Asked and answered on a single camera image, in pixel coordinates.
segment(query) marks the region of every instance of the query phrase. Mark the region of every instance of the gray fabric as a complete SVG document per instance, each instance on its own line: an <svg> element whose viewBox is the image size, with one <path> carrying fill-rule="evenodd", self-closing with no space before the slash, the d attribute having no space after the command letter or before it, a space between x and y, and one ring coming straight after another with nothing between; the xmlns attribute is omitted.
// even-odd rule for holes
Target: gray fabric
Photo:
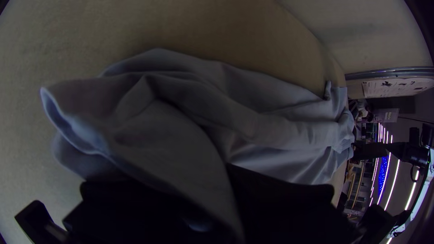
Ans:
<svg viewBox="0 0 434 244"><path fill-rule="evenodd" d="M42 88L41 97L61 134L56 158L68 168L80 174L76 159L110 162L189 197L241 236L224 162L320 184L352 157L346 88L325 85L319 98L265 74L154 49L98 78Z"/></svg>

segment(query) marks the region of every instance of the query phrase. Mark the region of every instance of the sign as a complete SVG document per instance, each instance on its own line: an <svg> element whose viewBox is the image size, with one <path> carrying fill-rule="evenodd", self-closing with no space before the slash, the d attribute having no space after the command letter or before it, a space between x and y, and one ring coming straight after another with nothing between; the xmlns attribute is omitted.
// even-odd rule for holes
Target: sign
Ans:
<svg viewBox="0 0 434 244"><path fill-rule="evenodd" d="M387 79L362 82L365 98L412 96L434 87L434 79Z"/></svg>
<svg viewBox="0 0 434 244"><path fill-rule="evenodd" d="M395 123L398 120L399 108L381 108L374 110L371 123ZM358 118L357 123L369 123L365 118Z"/></svg>

